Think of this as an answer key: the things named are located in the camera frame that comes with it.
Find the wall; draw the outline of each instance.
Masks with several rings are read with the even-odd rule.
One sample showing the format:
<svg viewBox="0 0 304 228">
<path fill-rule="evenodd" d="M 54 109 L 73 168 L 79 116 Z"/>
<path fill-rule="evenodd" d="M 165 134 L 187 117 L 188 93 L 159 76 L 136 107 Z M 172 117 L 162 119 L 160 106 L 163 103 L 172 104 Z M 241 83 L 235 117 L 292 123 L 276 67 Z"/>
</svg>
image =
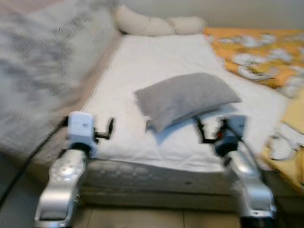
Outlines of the wall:
<svg viewBox="0 0 304 228">
<path fill-rule="evenodd" d="M 132 10 L 161 18 L 199 16 L 209 26 L 304 29 L 304 0 L 120 0 Z"/>
</svg>

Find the tiled floor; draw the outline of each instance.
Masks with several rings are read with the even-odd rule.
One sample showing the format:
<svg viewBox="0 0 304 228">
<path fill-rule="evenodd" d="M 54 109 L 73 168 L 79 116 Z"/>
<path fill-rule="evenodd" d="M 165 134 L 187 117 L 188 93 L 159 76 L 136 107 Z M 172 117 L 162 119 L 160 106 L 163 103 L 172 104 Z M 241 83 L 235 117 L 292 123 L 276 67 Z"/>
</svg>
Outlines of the tiled floor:
<svg viewBox="0 0 304 228">
<path fill-rule="evenodd" d="M 304 227 L 303 216 L 289 216 L 289 228 Z M 229 213 L 85 208 L 73 228 L 239 228 L 238 217 Z"/>
</svg>

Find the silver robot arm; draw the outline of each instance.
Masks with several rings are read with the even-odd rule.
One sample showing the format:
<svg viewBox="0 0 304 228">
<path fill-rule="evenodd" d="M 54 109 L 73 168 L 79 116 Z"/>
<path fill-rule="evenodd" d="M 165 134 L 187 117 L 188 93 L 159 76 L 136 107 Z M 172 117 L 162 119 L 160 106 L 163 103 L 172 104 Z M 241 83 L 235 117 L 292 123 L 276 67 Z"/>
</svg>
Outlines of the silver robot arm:
<svg viewBox="0 0 304 228">
<path fill-rule="evenodd" d="M 206 139 L 204 125 L 197 117 L 195 121 L 201 142 L 212 144 L 215 154 L 223 160 L 224 174 L 238 202 L 241 226 L 273 228 L 276 207 L 272 191 L 263 181 L 258 167 L 238 150 L 246 118 L 232 115 L 223 119 L 215 139 Z"/>
<path fill-rule="evenodd" d="M 110 139 L 113 123 L 114 119 L 111 119 L 108 133 L 96 133 L 92 115 L 83 112 L 69 115 L 67 149 L 49 170 L 49 181 L 38 202 L 34 227 L 72 226 L 88 160 L 96 156 L 97 138 Z"/>
</svg>

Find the white mattress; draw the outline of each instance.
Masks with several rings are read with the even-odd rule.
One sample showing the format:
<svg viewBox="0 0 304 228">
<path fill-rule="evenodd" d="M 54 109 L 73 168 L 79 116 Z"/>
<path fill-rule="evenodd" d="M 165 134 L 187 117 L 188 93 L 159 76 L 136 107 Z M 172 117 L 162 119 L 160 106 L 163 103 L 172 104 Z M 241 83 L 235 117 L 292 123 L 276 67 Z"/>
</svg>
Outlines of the white mattress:
<svg viewBox="0 0 304 228">
<path fill-rule="evenodd" d="M 135 90 L 170 77 L 195 72 L 220 77 L 242 98 L 241 103 L 229 104 L 201 116 L 207 124 L 209 136 L 216 129 L 219 117 L 244 114 L 248 117 L 245 140 L 255 153 L 261 152 L 285 110 L 285 97 L 225 71 L 203 35 L 158 38 L 125 36 L 90 101 L 82 109 L 96 116 L 96 127 L 101 132 L 105 130 L 110 117 L 116 119 L 111 140 L 101 141 L 98 145 L 97 159 L 107 160 L 104 162 L 107 166 L 97 161 L 91 165 L 95 171 L 99 170 L 97 175 L 104 176 L 105 172 L 111 173 L 111 170 L 116 176 L 124 172 L 127 174 L 130 168 L 122 168 L 123 164 L 129 167 L 142 164 L 157 167 L 156 170 L 164 168 L 193 173 L 222 171 L 220 159 L 214 155 L 211 147 L 198 143 L 192 120 L 162 133 L 146 132 L 144 118 L 135 103 Z M 132 176 L 136 175 L 126 175 L 125 181 Z"/>
</svg>

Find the floral blanket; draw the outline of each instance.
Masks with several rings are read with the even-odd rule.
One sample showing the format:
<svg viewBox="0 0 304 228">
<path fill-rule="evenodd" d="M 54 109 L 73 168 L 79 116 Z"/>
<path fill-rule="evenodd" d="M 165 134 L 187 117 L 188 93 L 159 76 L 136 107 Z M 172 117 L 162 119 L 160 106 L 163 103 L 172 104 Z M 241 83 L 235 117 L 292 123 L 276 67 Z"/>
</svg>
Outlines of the floral blanket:
<svg viewBox="0 0 304 228">
<path fill-rule="evenodd" d="M 275 133 L 265 145 L 262 157 L 279 170 L 288 183 L 304 194 L 304 87 L 286 110 Z"/>
<path fill-rule="evenodd" d="M 293 97 L 304 83 L 304 31 L 206 28 L 225 68 Z"/>
</svg>

